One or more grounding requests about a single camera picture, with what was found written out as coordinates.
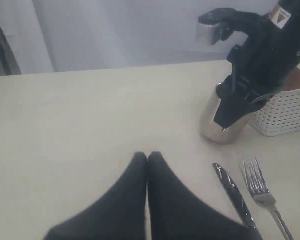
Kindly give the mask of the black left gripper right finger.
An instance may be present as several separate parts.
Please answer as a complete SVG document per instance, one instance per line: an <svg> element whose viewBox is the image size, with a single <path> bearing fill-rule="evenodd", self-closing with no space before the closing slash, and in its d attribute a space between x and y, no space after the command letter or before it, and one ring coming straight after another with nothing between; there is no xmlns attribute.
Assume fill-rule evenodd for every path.
<svg viewBox="0 0 300 240"><path fill-rule="evenodd" d="M214 210L195 196L154 151L147 163L151 235L154 240L257 240L259 232Z"/></svg>

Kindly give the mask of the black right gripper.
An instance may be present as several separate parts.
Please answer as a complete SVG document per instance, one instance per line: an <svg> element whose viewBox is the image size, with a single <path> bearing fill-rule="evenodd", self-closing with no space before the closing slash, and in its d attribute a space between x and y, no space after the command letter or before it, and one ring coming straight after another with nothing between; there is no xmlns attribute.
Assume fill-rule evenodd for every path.
<svg viewBox="0 0 300 240"><path fill-rule="evenodd" d="M222 9L225 41L233 32L247 35L243 45L233 47L227 57L232 74L217 87L220 104L214 121L223 129L263 108L264 99L278 91L287 75L300 63L300 0L280 0L266 14Z"/></svg>

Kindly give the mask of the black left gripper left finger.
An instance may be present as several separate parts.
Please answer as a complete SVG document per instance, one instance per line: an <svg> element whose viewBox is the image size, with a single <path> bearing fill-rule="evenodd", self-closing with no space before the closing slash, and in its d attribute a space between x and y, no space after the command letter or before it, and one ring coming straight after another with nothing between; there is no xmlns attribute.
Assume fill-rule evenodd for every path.
<svg viewBox="0 0 300 240"><path fill-rule="evenodd" d="M117 182L94 204L50 229L47 240L144 240L147 157L136 152Z"/></svg>

